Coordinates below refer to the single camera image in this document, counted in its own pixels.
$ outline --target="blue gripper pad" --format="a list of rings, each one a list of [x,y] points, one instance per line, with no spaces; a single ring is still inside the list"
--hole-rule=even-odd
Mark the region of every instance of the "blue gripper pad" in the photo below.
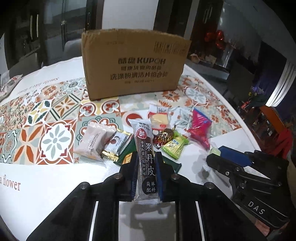
[[[241,167],[246,167],[246,166],[252,165],[252,162],[250,161],[248,156],[240,151],[231,149],[226,146],[221,146],[219,148],[219,150],[221,151],[221,155],[220,155],[221,157],[223,157],[229,161],[232,161]]]

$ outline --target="magenta candy package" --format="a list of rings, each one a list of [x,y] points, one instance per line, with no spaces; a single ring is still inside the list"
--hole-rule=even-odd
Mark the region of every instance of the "magenta candy package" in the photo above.
[[[191,124],[191,128],[189,128],[189,132],[191,134],[190,137],[200,142],[204,149],[209,150],[210,143],[208,136],[212,121],[202,112],[194,108],[192,112]]]

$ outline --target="floral tile pattern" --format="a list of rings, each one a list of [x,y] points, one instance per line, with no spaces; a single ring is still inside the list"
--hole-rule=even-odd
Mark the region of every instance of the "floral tile pattern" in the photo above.
[[[72,164],[77,120],[61,120],[44,125],[35,164]]]
[[[14,158],[15,149],[18,142],[18,134],[20,130],[9,131],[3,142],[1,150],[1,160],[0,162],[12,163]]]
[[[128,119],[148,118],[149,104],[169,109],[170,125],[184,134],[194,107],[212,120],[211,136],[241,128],[207,83],[181,76],[173,91],[141,93],[91,101],[85,78],[33,90],[0,106],[0,162],[13,164],[73,164],[73,153],[90,122],[132,132]]]

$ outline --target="dark green package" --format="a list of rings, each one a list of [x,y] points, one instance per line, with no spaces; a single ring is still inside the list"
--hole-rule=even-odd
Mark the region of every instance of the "dark green package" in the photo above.
[[[131,138],[131,141],[128,143],[126,148],[123,150],[123,152],[119,155],[118,161],[116,162],[117,165],[121,166],[123,161],[125,160],[125,157],[127,155],[131,155],[133,151],[137,151],[136,143],[134,137]],[[166,158],[163,156],[163,162],[166,164],[169,164],[173,167],[175,173],[178,173],[182,164],[181,163],[175,163],[174,161],[170,160],[169,158]]]

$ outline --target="red logo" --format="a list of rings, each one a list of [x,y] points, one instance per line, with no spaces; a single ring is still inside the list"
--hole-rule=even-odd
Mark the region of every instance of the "red logo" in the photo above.
[[[142,128],[140,128],[138,131],[137,131],[137,134],[136,134],[137,137],[141,138],[141,139],[146,139],[147,137],[147,134],[146,134],[146,131]]]

